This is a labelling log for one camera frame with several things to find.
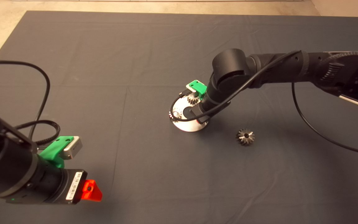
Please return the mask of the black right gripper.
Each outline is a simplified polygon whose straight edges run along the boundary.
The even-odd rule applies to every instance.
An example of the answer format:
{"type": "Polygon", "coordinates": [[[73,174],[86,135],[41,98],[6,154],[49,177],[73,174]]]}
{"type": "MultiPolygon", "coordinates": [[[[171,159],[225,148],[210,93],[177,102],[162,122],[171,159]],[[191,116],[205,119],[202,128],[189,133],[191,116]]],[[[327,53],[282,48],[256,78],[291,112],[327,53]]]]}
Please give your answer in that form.
{"type": "Polygon", "coordinates": [[[194,117],[198,117],[195,119],[198,123],[206,123],[217,113],[228,107],[230,103],[231,102],[229,101],[222,106],[219,106],[219,102],[211,99],[203,99],[190,108],[190,118],[193,119],[194,117]]]}

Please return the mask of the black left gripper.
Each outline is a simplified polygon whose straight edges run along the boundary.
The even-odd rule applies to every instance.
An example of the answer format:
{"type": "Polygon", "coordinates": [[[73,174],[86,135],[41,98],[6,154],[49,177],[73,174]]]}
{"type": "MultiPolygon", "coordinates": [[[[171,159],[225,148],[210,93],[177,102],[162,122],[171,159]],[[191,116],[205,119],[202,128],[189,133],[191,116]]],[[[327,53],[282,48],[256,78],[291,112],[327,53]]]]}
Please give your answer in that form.
{"type": "Polygon", "coordinates": [[[95,180],[86,180],[84,169],[64,169],[61,204],[77,204],[81,200],[101,202],[103,194],[95,180]]]}

